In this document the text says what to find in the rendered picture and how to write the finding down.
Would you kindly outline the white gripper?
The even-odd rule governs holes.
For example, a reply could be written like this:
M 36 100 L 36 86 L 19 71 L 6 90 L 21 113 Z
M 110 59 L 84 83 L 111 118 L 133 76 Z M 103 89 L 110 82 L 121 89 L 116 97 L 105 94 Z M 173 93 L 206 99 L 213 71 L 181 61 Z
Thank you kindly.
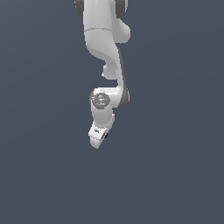
M 99 128 L 94 123 L 92 123 L 92 126 L 88 132 L 88 136 L 90 138 L 90 144 L 98 149 L 100 145 L 102 144 L 102 141 L 105 139 L 105 136 L 108 134 L 107 128 Z

